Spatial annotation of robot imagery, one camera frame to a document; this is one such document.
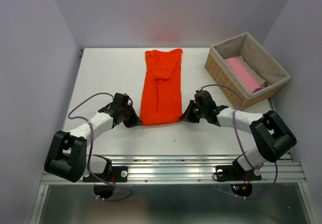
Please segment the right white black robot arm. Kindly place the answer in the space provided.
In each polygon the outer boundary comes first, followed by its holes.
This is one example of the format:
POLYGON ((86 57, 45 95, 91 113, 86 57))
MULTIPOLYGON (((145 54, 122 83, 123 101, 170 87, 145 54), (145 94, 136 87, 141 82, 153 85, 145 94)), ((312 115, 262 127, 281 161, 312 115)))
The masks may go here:
POLYGON ((200 119, 218 127, 231 127, 235 132, 247 132, 256 144, 251 150, 242 151, 231 165, 217 167, 215 176, 219 182, 250 177, 255 168, 265 162, 276 162, 297 144, 296 137, 277 112, 247 113, 216 105, 208 91, 197 91, 179 118, 191 123, 198 123, 200 119))

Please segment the wicker basket with liner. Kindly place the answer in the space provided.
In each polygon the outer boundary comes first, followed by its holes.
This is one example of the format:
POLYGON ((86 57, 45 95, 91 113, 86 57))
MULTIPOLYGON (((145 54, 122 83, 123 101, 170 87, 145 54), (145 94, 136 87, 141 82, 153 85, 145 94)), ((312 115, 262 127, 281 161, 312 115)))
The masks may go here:
POLYGON ((205 69, 239 110, 275 96, 291 79, 249 33, 211 45, 205 69))

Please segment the orange t shirt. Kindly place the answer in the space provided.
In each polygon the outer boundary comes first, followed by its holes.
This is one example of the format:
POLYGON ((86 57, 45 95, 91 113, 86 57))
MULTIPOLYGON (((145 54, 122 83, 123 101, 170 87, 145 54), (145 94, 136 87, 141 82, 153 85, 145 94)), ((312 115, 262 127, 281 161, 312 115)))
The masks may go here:
POLYGON ((175 123, 183 114, 182 53, 182 49, 145 52, 146 75, 140 107, 140 119, 143 125, 175 123))

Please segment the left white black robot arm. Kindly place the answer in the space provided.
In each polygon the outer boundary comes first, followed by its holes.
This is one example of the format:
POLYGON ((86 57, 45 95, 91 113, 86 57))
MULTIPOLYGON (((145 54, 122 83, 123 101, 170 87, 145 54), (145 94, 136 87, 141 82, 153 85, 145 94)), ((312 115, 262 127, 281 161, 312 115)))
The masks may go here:
POLYGON ((116 93, 112 102, 91 118, 82 118, 85 123, 70 131, 54 134, 44 170, 75 183, 82 177, 93 177, 95 181, 115 182, 117 173, 112 161, 103 156, 87 155, 93 150, 94 140, 119 124, 126 128, 142 125, 137 116, 132 99, 127 94, 116 93))

